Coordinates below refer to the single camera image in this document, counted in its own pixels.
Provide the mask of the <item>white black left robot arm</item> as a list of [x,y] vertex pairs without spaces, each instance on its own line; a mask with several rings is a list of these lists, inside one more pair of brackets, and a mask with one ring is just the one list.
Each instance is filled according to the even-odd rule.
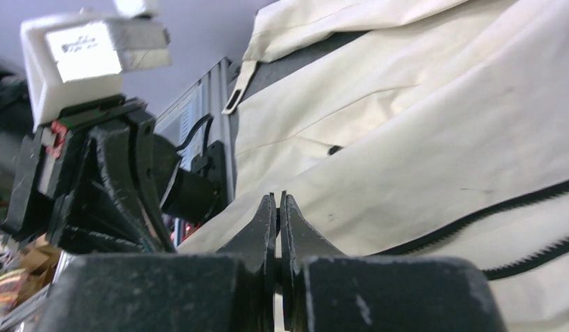
[[38,129],[27,99],[0,102],[0,172],[13,181],[1,229],[71,254],[173,252],[164,215],[204,223],[226,207],[224,151],[214,142],[186,171],[154,125],[144,101],[123,95]]

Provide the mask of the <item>cream zip-up jacket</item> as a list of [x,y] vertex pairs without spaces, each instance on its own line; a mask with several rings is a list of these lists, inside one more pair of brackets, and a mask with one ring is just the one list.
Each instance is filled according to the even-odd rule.
[[179,252],[219,249],[272,190],[368,255],[569,181],[569,1],[277,1],[256,14],[236,85],[353,31],[224,109],[235,200]]

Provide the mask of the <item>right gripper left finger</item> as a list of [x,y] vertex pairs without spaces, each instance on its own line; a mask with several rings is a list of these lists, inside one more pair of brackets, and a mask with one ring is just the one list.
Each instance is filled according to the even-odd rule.
[[63,271],[38,331],[272,331],[275,198],[213,254],[81,255]]

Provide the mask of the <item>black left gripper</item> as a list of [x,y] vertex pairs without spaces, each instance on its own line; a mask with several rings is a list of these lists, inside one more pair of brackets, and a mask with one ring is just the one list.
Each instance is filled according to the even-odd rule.
[[154,180],[155,119],[138,98],[66,108],[21,142],[1,229],[72,254],[174,252]]

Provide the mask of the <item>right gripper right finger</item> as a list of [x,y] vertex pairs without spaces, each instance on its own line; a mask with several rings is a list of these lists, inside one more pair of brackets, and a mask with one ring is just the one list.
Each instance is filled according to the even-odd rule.
[[287,331],[505,331],[484,275],[455,257],[344,255],[280,200]]

